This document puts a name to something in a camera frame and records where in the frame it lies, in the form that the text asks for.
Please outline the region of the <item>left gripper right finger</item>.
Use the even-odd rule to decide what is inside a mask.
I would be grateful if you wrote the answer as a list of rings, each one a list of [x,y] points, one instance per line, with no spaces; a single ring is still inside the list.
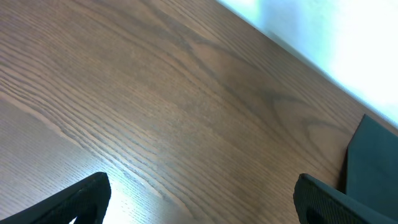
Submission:
[[[301,224],[396,223],[305,173],[298,177],[293,200]]]

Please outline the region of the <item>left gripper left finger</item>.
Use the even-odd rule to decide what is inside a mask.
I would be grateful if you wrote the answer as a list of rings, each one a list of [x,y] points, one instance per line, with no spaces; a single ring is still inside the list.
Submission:
[[[102,224],[111,198],[105,172],[96,172],[1,224]]]

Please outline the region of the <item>dark green gift box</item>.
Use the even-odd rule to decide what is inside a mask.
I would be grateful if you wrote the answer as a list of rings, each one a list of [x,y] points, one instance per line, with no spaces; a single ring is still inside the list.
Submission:
[[[363,116],[347,148],[346,195],[397,220],[397,136]]]

